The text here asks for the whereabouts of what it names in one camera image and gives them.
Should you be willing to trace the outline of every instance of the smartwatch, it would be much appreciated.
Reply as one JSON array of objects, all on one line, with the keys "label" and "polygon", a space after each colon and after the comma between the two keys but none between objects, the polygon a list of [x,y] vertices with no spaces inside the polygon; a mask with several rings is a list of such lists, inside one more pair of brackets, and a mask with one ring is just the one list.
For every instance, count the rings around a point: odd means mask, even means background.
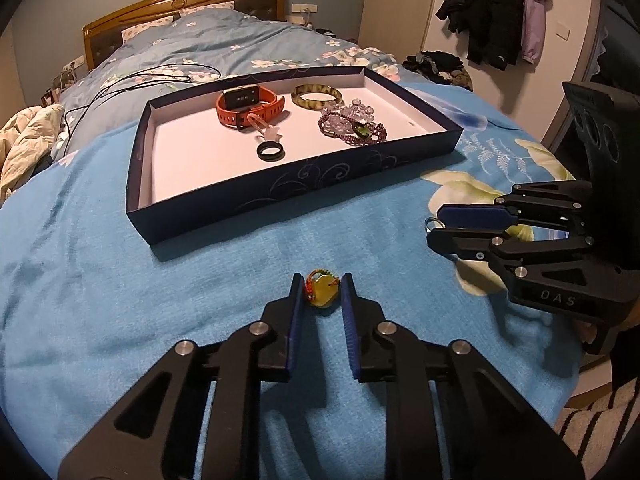
[{"label": "smartwatch", "polygon": [[248,114],[255,114],[269,123],[284,110],[284,96],[278,96],[260,85],[246,85],[225,90],[216,102],[218,120],[238,130],[251,126]]}]

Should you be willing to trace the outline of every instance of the pillow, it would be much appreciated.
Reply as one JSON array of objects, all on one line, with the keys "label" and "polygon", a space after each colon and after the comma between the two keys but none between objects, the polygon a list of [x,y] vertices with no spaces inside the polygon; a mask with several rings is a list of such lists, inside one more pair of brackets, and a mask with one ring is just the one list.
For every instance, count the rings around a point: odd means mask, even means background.
[{"label": "pillow", "polygon": [[134,25],[133,27],[126,28],[122,31],[122,43],[127,43],[131,38],[135,35],[139,34],[143,30],[147,30],[151,27],[159,27],[160,25],[168,25],[174,20],[174,16],[167,16],[165,18],[159,18],[153,22],[140,23],[139,25]]},{"label": "pillow", "polygon": [[210,4],[210,5],[200,6],[200,7],[190,7],[189,9],[181,10],[180,11],[180,17],[184,18],[185,16],[188,16],[189,14],[193,14],[194,12],[198,12],[199,10],[204,10],[204,9],[230,9],[230,10],[234,10],[234,3],[235,2],[222,2],[221,4]]}]

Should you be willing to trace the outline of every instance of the hanging coat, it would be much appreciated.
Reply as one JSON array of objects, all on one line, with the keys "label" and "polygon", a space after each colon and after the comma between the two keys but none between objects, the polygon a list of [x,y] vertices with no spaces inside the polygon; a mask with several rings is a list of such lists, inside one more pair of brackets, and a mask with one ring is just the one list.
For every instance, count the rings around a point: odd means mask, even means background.
[{"label": "hanging coat", "polygon": [[545,45],[546,1],[524,0],[522,57],[530,63],[537,63],[540,60]]},{"label": "hanging coat", "polygon": [[452,32],[469,31],[467,59],[500,70],[516,64],[522,47],[524,0],[445,0],[436,16]]}]

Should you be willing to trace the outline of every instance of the beaded bracelet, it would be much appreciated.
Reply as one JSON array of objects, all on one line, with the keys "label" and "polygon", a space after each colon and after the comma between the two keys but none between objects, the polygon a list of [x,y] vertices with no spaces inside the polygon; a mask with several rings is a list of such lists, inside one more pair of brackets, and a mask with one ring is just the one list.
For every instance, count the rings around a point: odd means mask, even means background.
[{"label": "beaded bracelet", "polygon": [[[331,116],[339,117],[340,121],[332,121],[330,119]],[[350,129],[353,131],[353,135],[336,131],[337,129],[345,131],[345,121],[350,123]],[[341,139],[351,146],[367,146],[386,141],[386,129],[382,123],[364,123],[347,117],[340,112],[327,112],[323,114],[318,121],[318,126],[320,127],[320,131],[327,137]]]}]

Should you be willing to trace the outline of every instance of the bracelet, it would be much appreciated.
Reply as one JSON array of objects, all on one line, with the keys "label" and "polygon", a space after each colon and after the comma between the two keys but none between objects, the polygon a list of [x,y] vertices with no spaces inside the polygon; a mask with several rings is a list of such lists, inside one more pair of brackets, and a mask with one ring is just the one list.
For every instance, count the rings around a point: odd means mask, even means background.
[{"label": "bracelet", "polygon": [[[276,148],[278,151],[275,153],[265,153],[265,151],[270,148]],[[258,144],[256,152],[258,153],[260,160],[264,160],[265,162],[277,162],[278,160],[282,160],[285,155],[284,147],[275,140],[265,140],[264,142],[261,142]]]},{"label": "bracelet", "polygon": [[[304,94],[327,94],[331,95],[334,99],[330,101],[317,101],[314,99],[307,99],[303,97]],[[320,85],[320,84],[308,84],[296,86],[291,92],[291,100],[294,104],[307,110],[322,110],[322,107],[327,103],[341,105],[344,103],[342,100],[342,94],[332,86]]]},{"label": "bracelet", "polygon": [[[353,135],[344,133],[346,131],[345,121],[350,124]],[[347,117],[339,112],[327,112],[318,121],[320,131],[327,137],[341,139],[351,146],[369,146],[386,141],[386,128],[382,123],[364,123],[351,117]]]}]

